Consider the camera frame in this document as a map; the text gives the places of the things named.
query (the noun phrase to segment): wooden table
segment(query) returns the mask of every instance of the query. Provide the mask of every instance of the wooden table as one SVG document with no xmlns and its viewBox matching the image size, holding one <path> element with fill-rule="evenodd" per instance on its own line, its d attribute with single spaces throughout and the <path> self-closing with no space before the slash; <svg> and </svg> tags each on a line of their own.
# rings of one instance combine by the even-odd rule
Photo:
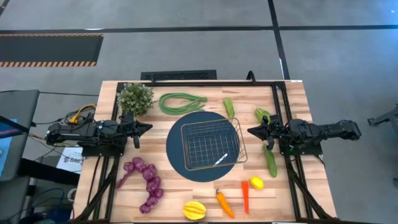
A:
<svg viewBox="0 0 398 224">
<path fill-rule="evenodd" d="M 111 119 L 115 101 L 117 81 L 103 82 L 99 94 L 95 119 Z M 311 113 L 308 107 L 307 97 L 301 81 L 286 81 L 290 108 L 293 118 L 311 121 Z M 159 105 L 148 113 L 137 118 L 144 123 L 153 124 L 154 127 L 141 137 L 141 148 L 135 149 L 132 139 L 128 140 L 125 154 L 122 156 L 118 180 L 124 175 L 123 164 L 135 156 L 142 157 L 145 161 L 153 163 L 158 168 L 157 175 L 162 178 L 161 187 L 165 194 L 160 202 L 148 214 L 141 214 L 139 206 L 146 201 L 148 193 L 145 191 L 146 182 L 141 175 L 135 174 L 130 177 L 123 187 L 116 190 L 113 201 L 112 222 L 186 222 L 182 212 L 184 203 L 198 201 L 205 205 L 207 212 L 204 221 L 208 222 L 270 222 L 270 221 L 294 221 L 292 199 L 287 180 L 284 158 L 279 154 L 277 142 L 273 153 L 278 167 L 278 175 L 272 178 L 267 170 L 264 155 L 262 153 L 263 142 L 249 134 L 247 128 L 258 124 L 254 115 L 256 108 L 263 108 L 271 114 L 275 113 L 272 90 L 268 86 L 215 86 L 215 87 L 155 87 L 154 99 L 158 100 L 161 95 L 170 92 L 184 92 L 198 96 L 208 97 L 204 109 L 217 112 L 227 117 L 223 106 L 223 98 L 230 97 L 233 101 L 235 116 L 241 123 L 243 138 L 248 152 L 248 161 L 237 164 L 224 177 L 213 182 L 193 182 L 185 179 L 173 170 L 166 155 L 165 143 L 169 129 L 181 116 L 170 116 L 161 112 Z M 279 94 L 282 114 L 286 121 L 283 101 Z M 184 100 L 168 102 L 168 106 L 178 106 L 186 103 Z M 93 177 L 96 157 L 89 157 L 84 161 L 81 172 L 76 200 L 74 204 L 76 215 L 85 208 Z M 331 197 L 328 180 L 324 166 L 314 156 L 302 156 L 303 168 L 307 179 L 309 191 L 325 209 L 327 213 L 335 216 L 335 208 Z M 98 187 L 101 166 L 98 166 L 93 196 Z M 246 215 L 243 209 L 243 196 L 241 181 L 249 180 L 251 176 L 259 176 L 265 185 L 264 190 L 249 190 L 250 215 Z M 230 219 L 218 205 L 215 197 L 215 189 L 222 189 L 236 218 Z M 300 200 L 300 210 L 305 217 L 302 194 L 297 189 Z M 104 217 L 107 193 L 103 197 L 99 217 Z"/>
</svg>

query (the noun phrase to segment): green cucumber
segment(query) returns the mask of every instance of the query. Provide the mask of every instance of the green cucumber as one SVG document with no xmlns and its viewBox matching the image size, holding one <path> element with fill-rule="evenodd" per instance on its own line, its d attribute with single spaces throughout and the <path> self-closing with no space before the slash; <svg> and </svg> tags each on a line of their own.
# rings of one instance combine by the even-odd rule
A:
<svg viewBox="0 0 398 224">
<path fill-rule="evenodd" d="M 271 174 L 272 177 L 276 177 L 276 175 L 278 174 L 278 170 L 276 168 L 274 154 L 271 152 L 271 150 L 267 149 L 266 144 L 262 146 L 262 151 L 264 152 L 264 155 L 267 160 L 269 173 Z"/>
</svg>

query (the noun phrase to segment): orange carrot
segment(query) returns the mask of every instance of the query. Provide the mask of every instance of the orange carrot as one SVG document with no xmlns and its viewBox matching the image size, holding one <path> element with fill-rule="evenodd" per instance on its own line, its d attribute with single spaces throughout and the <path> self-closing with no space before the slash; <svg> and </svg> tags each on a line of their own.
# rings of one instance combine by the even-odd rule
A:
<svg viewBox="0 0 398 224">
<path fill-rule="evenodd" d="M 249 182 L 242 181 L 242 191 L 244 200 L 244 211 L 249 215 Z"/>
</svg>

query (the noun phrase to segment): round mat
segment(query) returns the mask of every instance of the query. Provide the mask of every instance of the round mat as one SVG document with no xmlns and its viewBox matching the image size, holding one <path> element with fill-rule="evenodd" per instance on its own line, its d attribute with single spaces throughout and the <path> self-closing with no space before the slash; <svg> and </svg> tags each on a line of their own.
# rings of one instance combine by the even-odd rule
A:
<svg viewBox="0 0 398 224">
<path fill-rule="evenodd" d="M 172 167 L 181 176 L 197 182 L 209 182 L 227 174 L 234 165 L 222 166 L 217 168 L 189 171 L 185 168 L 184 153 L 182 146 L 181 127 L 184 124 L 214 121 L 225 119 L 222 115 L 214 112 L 198 111 L 185 115 L 180 118 L 170 129 L 166 142 L 166 153 Z"/>
</svg>

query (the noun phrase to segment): wire basket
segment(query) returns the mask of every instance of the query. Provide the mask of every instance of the wire basket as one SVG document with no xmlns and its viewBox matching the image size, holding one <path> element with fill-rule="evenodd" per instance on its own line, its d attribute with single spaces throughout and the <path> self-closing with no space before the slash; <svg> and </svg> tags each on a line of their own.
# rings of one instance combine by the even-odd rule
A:
<svg viewBox="0 0 398 224">
<path fill-rule="evenodd" d="M 184 124 L 181 134 L 187 170 L 228 166 L 248 159 L 236 118 Z"/>
</svg>

